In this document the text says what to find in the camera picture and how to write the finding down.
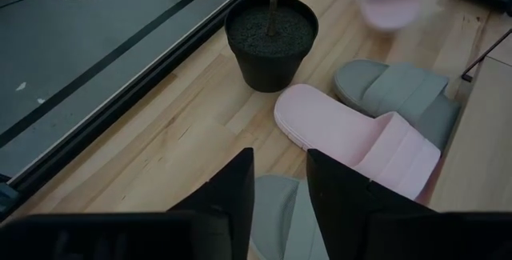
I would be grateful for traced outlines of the green plant in black pot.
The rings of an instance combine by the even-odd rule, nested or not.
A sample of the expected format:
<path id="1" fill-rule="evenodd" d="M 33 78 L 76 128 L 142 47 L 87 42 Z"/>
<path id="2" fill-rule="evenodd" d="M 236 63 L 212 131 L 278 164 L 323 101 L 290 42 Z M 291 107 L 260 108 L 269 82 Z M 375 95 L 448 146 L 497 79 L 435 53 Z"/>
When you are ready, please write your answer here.
<path id="1" fill-rule="evenodd" d="M 299 0 L 241 0 L 224 27 L 244 81 L 263 93 L 292 82 L 319 30 L 315 13 Z"/>

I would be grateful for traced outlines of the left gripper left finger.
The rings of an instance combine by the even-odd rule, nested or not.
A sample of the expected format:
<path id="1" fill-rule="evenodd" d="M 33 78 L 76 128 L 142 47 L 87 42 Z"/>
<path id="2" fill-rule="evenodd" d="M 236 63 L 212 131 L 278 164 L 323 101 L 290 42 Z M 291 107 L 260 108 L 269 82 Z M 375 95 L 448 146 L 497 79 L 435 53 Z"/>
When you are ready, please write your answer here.
<path id="1" fill-rule="evenodd" d="M 247 260 L 254 210 L 254 150 L 247 147 L 169 211 L 193 214 L 178 233 L 177 260 Z"/>

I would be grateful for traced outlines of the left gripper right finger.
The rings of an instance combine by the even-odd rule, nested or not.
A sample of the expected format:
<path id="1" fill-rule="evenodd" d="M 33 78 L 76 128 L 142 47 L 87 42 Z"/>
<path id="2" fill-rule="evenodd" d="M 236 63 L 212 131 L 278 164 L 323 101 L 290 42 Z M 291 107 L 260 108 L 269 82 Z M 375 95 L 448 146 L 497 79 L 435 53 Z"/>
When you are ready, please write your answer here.
<path id="1" fill-rule="evenodd" d="M 317 149 L 306 152 L 306 179 L 330 260 L 363 260 L 373 214 L 432 214 Z"/>

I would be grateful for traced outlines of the grey slide sandal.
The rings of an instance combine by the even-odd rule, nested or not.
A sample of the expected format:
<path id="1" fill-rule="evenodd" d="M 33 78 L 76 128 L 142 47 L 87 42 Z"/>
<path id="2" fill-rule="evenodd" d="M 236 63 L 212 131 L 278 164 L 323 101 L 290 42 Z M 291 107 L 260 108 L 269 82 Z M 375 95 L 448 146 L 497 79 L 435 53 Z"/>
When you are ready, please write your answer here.
<path id="1" fill-rule="evenodd" d="M 307 180 L 268 174 L 254 188 L 250 244 L 261 260 L 329 260 Z"/>
<path id="2" fill-rule="evenodd" d="M 445 95 L 449 82 L 447 76 L 408 63 L 356 59 L 334 73 L 334 92 L 342 103 L 367 116 L 400 114 L 444 150 L 461 109 Z"/>

